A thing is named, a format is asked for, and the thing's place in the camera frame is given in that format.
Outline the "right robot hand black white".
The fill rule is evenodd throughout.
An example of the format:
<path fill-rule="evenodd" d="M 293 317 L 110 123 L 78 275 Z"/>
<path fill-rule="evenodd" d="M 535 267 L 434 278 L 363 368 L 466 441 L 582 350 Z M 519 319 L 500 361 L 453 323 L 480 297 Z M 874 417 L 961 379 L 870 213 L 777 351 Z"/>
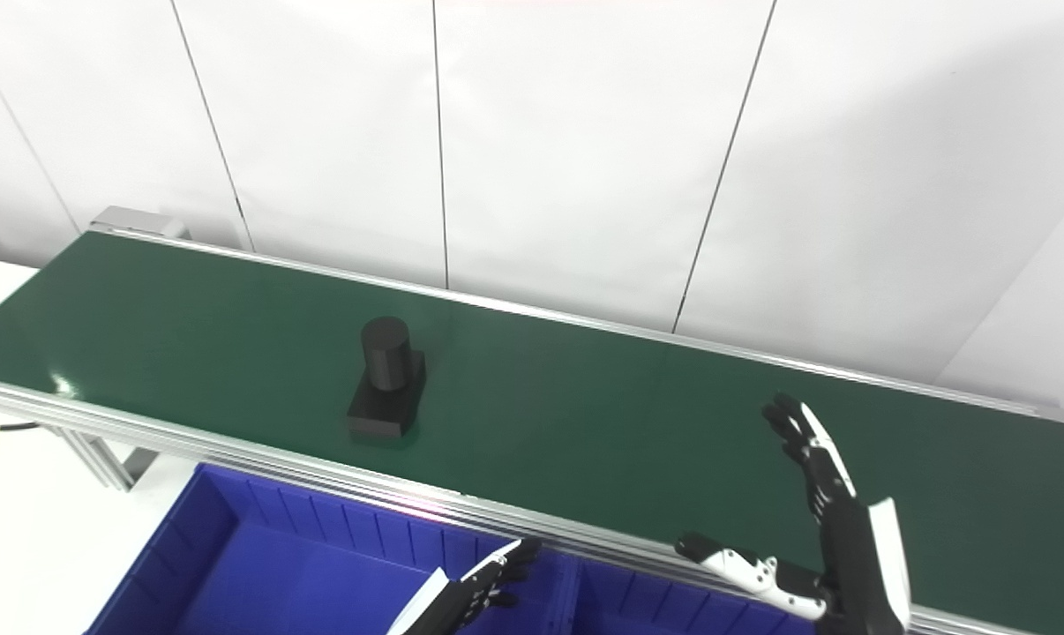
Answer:
<path fill-rule="evenodd" d="M 755 600 L 805 619 L 818 634 L 907 634 L 910 572 L 894 498 L 860 501 L 837 444 L 804 401 L 778 392 L 761 414 L 803 473 L 822 570 L 694 531 L 680 535 L 674 550 Z"/>

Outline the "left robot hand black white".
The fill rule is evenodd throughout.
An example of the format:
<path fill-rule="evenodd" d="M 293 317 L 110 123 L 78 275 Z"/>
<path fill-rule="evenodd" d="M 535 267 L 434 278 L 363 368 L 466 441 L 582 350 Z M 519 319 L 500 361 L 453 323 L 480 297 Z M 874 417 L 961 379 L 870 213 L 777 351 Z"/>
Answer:
<path fill-rule="evenodd" d="M 491 607 L 512 608 L 519 595 L 506 590 L 522 582 L 541 554 L 543 540 L 523 537 L 493 550 L 458 579 L 436 568 L 388 626 L 388 634 L 455 634 Z"/>

